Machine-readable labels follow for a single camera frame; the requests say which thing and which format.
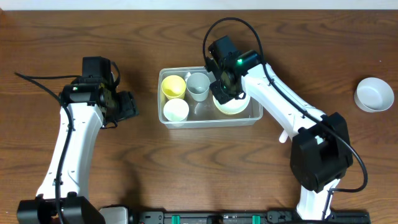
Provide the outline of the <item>white plastic bowl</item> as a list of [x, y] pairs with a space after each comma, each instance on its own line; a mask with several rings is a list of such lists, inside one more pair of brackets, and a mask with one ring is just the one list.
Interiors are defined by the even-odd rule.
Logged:
[[239, 99], [239, 100], [232, 99], [222, 105], [213, 96], [213, 102], [214, 102], [216, 108], [219, 111], [221, 111], [223, 114], [226, 114], [226, 115], [235, 115], [235, 114], [238, 114], [238, 113], [244, 111], [247, 108], [247, 106], [249, 105], [250, 100], [251, 100], [251, 97], [246, 96], [245, 99]]

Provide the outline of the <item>grey plastic cup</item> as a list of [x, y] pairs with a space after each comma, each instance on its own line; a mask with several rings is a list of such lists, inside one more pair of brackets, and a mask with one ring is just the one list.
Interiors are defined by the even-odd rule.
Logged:
[[205, 101], [210, 90], [210, 79], [204, 73], [192, 73], [186, 80], [187, 90], [197, 101]]

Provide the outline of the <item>clear plastic container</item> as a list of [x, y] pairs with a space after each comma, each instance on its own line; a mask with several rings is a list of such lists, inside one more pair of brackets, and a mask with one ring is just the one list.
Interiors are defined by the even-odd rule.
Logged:
[[163, 68], [159, 72], [158, 81], [158, 115], [159, 121], [169, 129], [190, 129], [190, 128], [221, 128], [229, 126], [250, 126], [263, 116], [263, 107], [254, 99], [250, 99], [248, 106], [240, 113], [227, 115], [222, 113], [214, 104], [212, 94], [208, 95], [205, 101], [197, 102], [186, 92], [184, 100], [189, 105], [189, 114], [186, 121], [169, 121], [163, 112], [167, 97], [162, 93], [161, 83], [164, 78], [170, 75], [177, 75], [184, 79], [193, 73], [204, 73], [211, 82], [215, 81], [212, 73], [208, 73], [204, 67], [177, 67]]

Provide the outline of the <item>yellow plastic cup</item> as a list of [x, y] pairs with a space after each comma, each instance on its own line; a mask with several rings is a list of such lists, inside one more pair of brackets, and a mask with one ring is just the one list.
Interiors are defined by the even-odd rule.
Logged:
[[167, 76], [161, 83], [162, 93], [168, 100], [174, 98], [184, 99], [186, 87], [185, 80], [178, 75]]

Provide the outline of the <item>white plastic cup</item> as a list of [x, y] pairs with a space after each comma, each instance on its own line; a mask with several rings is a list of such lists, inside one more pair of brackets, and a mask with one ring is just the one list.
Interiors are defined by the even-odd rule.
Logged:
[[164, 105], [163, 114], [169, 121], [186, 121], [189, 114], [189, 105], [183, 99], [171, 99]]

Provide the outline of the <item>grey plastic bowl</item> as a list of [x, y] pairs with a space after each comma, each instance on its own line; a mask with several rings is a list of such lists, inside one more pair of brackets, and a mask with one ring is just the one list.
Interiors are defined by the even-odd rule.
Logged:
[[369, 77], [358, 83], [354, 93], [354, 102], [365, 112], [381, 112], [393, 105], [394, 92], [384, 80]]

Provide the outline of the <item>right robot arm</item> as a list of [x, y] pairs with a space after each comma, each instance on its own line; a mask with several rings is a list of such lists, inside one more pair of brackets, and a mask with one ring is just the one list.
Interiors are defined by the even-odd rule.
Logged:
[[296, 207], [302, 220], [326, 220], [337, 185], [353, 164], [348, 127], [338, 113], [326, 115], [295, 94], [254, 50], [211, 50], [210, 88], [225, 104], [246, 96], [259, 102], [292, 141], [290, 168], [301, 185]]

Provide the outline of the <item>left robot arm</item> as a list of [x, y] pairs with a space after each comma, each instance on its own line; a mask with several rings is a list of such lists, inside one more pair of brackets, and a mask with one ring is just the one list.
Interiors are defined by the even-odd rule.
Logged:
[[69, 84], [61, 94], [60, 129], [50, 167], [33, 200], [22, 200], [19, 223], [134, 223], [124, 205], [95, 208], [88, 181], [97, 135], [138, 114], [128, 91], [100, 84]]

